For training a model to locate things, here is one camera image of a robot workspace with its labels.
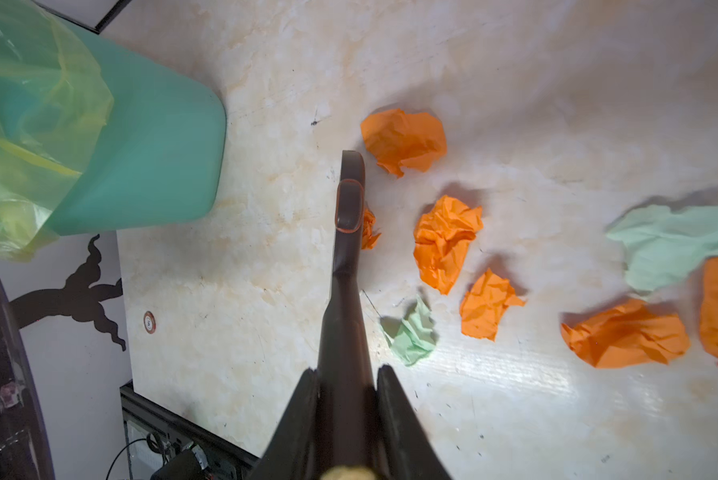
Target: table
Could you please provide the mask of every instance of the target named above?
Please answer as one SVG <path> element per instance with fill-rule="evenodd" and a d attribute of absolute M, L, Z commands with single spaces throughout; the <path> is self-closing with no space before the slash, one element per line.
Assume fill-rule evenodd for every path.
<path fill-rule="evenodd" d="M 454 478 L 718 478 L 697 276 L 656 298 L 677 300 L 693 341 L 668 367 L 595 370 L 559 334 L 628 292 L 608 224 L 653 197 L 718 202 L 718 2 L 139 0 L 104 36 L 228 112 L 210 214 L 118 232 L 138 393 L 262 453 L 316 365 L 340 152 L 356 149 L 383 234 L 360 264 L 373 367 L 394 366 Z M 396 106 L 444 124 L 427 173 L 393 178 L 364 150 L 360 122 Z M 412 257 L 442 193 L 485 212 L 448 296 Z M 527 299 L 494 343 L 458 313 L 487 266 Z M 379 317 L 418 292 L 440 340 L 405 368 Z"/>

